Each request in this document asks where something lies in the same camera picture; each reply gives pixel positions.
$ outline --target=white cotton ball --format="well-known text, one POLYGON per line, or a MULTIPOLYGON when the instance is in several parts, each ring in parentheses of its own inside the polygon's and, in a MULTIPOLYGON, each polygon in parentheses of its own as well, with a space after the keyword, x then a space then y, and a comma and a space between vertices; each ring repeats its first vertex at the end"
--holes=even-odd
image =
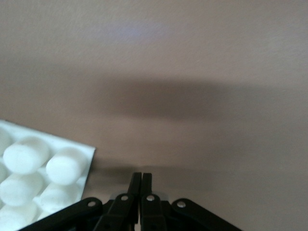
POLYGON ((21 206, 30 202, 42 186, 43 178, 39 173, 12 174, 0 184, 0 198, 7 205, 21 206))
POLYGON ((3 155, 4 150, 12 143, 8 132, 0 128, 0 155, 3 155))
POLYGON ((55 183, 75 183, 87 165, 87 158, 75 148, 65 148, 53 156, 46 165, 48 177, 55 183))
POLYGON ((48 145, 36 137, 27 137, 9 146, 3 154, 6 167, 18 174, 37 171, 48 159, 48 145))
POLYGON ((75 184, 64 186, 51 183, 39 197, 39 203, 44 211, 54 213, 75 203, 77 194, 78 186, 75 184))
POLYGON ((29 225, 37 213, 34 202, 24 206, 12 207, 5 205, 0 210, 0 230, 16 231, 29 225))

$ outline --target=gray surface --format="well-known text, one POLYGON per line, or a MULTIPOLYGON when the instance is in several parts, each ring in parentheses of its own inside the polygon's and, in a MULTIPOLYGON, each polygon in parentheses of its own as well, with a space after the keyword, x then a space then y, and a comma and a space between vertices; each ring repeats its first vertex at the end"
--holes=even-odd
POLYGON ((305 231, 307 1, 0 1, 0 118, 96 146, 245 231, 305 231))

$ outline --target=table surface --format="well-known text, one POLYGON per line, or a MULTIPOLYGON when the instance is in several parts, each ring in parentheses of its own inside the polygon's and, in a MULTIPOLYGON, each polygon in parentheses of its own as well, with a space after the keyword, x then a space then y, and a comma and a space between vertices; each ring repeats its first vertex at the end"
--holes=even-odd
POLYGON ((0 1, 0 118, 97 147, 245 231, 308 225, 308 1, 0 1))

